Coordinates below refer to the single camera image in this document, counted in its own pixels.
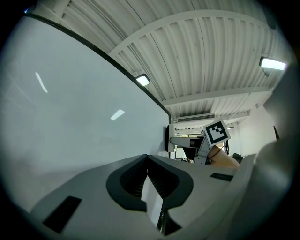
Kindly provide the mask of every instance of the white plastic surface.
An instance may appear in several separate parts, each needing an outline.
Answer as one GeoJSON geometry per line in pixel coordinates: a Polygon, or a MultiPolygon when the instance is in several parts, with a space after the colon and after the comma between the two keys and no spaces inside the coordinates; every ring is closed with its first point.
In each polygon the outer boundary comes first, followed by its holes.
{"type": "Polygon", "coordinates": [[[1,55],[2,169],[26,210],[83,170],[165,152],[168,115],[108,61],[24,17],[1,55]]]}

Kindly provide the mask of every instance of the ceiling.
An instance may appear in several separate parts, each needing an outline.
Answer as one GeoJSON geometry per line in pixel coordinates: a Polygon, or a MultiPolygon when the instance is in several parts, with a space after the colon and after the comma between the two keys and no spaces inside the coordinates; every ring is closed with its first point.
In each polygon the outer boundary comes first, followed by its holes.
{"type": "MultiPolygon", "coordinates": [[[[283,73],[263,70],[260,58],[295,61],[253,1],[42,0],[33,13],[78,33],[133,76],[145,73],[145,88],[174,120],[215,113],[241,122],[283,73]]],[[[180,128],[201,127],[187,124],[180,128]]]]}

